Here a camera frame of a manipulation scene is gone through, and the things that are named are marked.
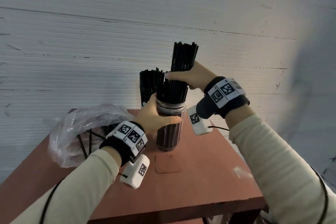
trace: wristband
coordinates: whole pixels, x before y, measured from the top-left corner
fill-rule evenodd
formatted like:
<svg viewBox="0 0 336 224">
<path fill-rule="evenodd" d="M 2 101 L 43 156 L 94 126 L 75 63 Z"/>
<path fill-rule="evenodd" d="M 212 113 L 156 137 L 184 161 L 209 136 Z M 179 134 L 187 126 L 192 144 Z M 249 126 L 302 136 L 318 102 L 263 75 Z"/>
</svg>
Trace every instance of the wristband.
<svg viewBox="0 0 336 224">
<path fill-rule="evenodd" d="M 229 111 L 250 104 L 246 92 L 233 78 L 214 78 L 204 89 L 204 98 L 196 105 L 200 118 L 208 119 L 213 114 L 223 118 Z"/>
<path fill-rule="evenodd" d="M 106 140 L 103 141 L 99 149 L 111 146 L 117 150 L 121 156 L 121 166 L 123 166 L 128 161 L 135 162 L 137 156 L 145 148 L 147 141 L 144 129 L 140 124 L 124 121 L 106 136 Z"/>
</svg>

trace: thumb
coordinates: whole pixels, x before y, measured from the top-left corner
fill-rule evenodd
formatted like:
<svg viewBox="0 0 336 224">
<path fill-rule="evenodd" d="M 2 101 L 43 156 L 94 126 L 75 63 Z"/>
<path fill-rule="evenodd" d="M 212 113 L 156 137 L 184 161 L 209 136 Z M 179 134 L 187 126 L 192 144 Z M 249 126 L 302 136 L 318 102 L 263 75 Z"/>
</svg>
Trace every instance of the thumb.
<svg viewBox="0 0 336 224">
<path fill-rule="evenodd" d="M 184 72 L 168 72 L 165 74 L 165 78 L 168 80 L 178 80 L 187 82 L 188 81 L 188 73 L 189 71 Z"/>
<path fill-rule="evenodd" d="M 161 127 L 170 125 L 170 124 L 177 124 L 182 121 L 181 117 L 179 116 L 159 116 L 160 117 L 160 125 Z"/>
</svg>

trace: forearm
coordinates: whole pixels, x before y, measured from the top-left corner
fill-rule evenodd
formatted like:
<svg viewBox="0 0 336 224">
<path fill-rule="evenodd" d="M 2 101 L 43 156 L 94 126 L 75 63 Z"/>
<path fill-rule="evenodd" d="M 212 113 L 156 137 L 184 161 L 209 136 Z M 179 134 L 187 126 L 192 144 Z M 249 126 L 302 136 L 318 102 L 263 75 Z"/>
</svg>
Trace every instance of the forearm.
<svg viewBox="0 0 336 224">
<path fill-rule="evenodd" d="M 97 150 L 68 175 L 56 189 L 48 206 L 44 224 L 84 224 L 115 181 L 121 159 L 112 148 Z M 51 190 L 27 208 L 12 224 L 39 223 Z"/>
<path fill-rule="evenodd" d="M 225 120 L 229 139 L 238 146 L 277 221 L 316 224 L 324 193 L 311 167 L 249 107 L 233 110 Z M 324 223 L 335 223 L 336 198 L 327 189 Z"/>
</svg>

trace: table leg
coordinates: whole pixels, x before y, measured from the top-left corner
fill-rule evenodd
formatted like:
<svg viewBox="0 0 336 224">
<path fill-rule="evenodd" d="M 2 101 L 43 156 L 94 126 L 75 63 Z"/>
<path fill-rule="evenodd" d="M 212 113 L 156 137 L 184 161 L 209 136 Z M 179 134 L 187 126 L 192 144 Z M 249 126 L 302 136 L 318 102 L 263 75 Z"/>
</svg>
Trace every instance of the table leg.
<svg viewBox="0 0 336 224">
<path fill-rule="evenodd" d="M 261 209 L 234 213 L 229 224 L 253 224 Z"/>
</svg>

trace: white corrugated wall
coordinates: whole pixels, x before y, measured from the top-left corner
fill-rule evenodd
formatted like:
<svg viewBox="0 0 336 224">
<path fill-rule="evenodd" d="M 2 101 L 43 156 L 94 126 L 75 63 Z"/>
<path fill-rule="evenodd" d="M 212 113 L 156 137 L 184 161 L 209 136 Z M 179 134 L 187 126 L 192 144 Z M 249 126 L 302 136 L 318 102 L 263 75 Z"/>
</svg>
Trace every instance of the white corrugated wall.
<svg viewBox="0 0 336 224">
<path fill-rule="evenodd" d="M 196 42 L 197 60 L 234 77 L 277 132 L 309 130 L 300 130 L 290 78 L 306 39 L 335 7 L 335 0 L 0 0 L 0 182 L 69 109 L 139 108 L 139 72 L 168 70 L 175 41 Z M 201 98 L 190 91 L 187 103 Z"/>
</svg>

